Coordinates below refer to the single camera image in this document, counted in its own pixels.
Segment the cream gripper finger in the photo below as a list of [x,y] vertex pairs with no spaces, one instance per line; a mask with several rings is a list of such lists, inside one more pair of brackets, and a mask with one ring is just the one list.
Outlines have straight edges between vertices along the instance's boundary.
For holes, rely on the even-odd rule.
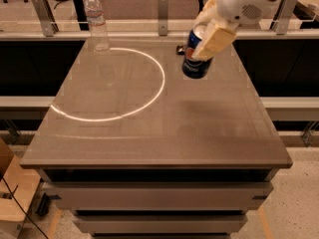
[[220,17],[217,13],[216,0],[207,0],[202,10],[196,16],[193,27],[205,26],[211,29],[219,27]]
[[191,57],[197,61],[208,61],[236,39],[236,23],[227,20],[212,19],[194,22],[201,34],[201,41],[194,48]]

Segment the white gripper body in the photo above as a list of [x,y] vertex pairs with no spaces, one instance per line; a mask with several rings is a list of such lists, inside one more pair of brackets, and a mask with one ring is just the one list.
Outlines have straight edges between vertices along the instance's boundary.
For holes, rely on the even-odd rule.
[[277,5],[277,0],[216,0],[222,18],[243,25],[257,23]]

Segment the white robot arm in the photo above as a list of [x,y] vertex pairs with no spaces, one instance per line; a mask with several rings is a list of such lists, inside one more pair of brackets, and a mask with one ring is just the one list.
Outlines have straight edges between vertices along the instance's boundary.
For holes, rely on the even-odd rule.
[[204,25],[201,41],[191,57],[207,61],[236,39],[240,25],[258,23],[279,4],[279,0],[207,0],[194,26]]

